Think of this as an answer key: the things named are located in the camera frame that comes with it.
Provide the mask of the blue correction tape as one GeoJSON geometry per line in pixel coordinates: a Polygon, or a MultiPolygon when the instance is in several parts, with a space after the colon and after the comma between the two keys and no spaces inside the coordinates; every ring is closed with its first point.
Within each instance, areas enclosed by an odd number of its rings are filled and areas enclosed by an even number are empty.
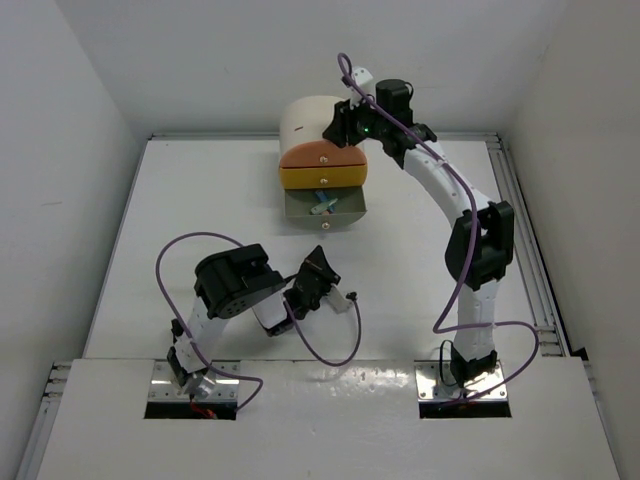
{"type": "Polygon", "coordinates": [[[314,194],[320,203],[324,203],[328,201],[328,196],[323,190],[316,190],[314,194]]]}

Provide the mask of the yellow drawer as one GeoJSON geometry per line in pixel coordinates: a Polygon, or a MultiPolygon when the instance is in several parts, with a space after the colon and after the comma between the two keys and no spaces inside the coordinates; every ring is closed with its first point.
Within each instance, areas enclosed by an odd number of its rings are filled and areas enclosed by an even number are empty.
{"type": "Polygon", "coordinates": [[[365,183],[367,174],[366,164],[279,169],[280,182],[285,190],[360,187],[365,183]]]}

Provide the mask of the green correction tape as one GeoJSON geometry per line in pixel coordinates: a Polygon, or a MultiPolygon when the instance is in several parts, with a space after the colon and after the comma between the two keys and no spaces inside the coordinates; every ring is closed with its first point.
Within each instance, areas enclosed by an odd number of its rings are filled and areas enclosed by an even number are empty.
{"type": "Polygon", "coordinates": [[[325,200],[320,202],[319,204],[313,206],[310,209],[311,215],[328,215],[334,212],[334,206],[337,204],[338,199],[332,198],[329,200],[325,200]]]}

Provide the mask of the orange top drawer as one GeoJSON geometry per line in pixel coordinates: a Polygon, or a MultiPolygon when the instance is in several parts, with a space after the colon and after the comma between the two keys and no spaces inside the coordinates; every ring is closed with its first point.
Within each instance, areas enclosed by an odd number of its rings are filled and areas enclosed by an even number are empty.
{"type": "Polygon", "coordinates": [[[327,140],[319,140],[290,148],[281,155],[279,166],[296,169],[358,166],[366,163],[366,155],[360,147],[339,148],[327,140]]]}

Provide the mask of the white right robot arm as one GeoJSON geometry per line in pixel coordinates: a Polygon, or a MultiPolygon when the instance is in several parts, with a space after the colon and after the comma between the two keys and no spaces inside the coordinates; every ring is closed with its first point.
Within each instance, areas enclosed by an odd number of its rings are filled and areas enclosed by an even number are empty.
{"type": "Polygon", "coordinates": [[[506,201],[495,202],[472,187],[446,159],[436,134],[413,119],[413,89],[399,79],[376,83],[368,94],[355,79],[343,77],[352,96],[335,104],[324,139],[339,148],[366,139],[412,176],[436,202],[451,225],[445,264],[456,286],[448,308],[458,309],[450,372],[456,386],[493,370],[495,299],[514,256],[515,214],[506,201]]]}

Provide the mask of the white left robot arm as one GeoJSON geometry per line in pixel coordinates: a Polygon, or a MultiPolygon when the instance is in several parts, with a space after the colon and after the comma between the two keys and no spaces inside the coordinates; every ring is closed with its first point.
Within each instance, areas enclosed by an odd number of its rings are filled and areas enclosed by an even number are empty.
{"type": "Polygon", "coordinates": [[[341,280],[321,246],[285,278],[271,268],[263,247],[252,244],[213,254],[198,263],[193,308],[187,321],[173,319],[173,345],[167,360],[177,384],[194,395],[205,383],[207,367],[194,347],[211,346],[229,321],[250,311],[267,336],[279,336],[320,308],[341,280]]]}

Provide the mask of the cream drawer cabinet shell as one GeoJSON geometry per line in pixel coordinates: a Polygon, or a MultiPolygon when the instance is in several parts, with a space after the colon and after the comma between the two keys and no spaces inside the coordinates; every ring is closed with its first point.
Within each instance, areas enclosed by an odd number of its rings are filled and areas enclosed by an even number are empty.
{"type": "Polygon", "coordinates": [[[323,140],[323,133],[334,118],[334,107],[343,99],[335,96],[308,96],[295,100],[283,111],[279,125],[280,153],[323,140]]]}

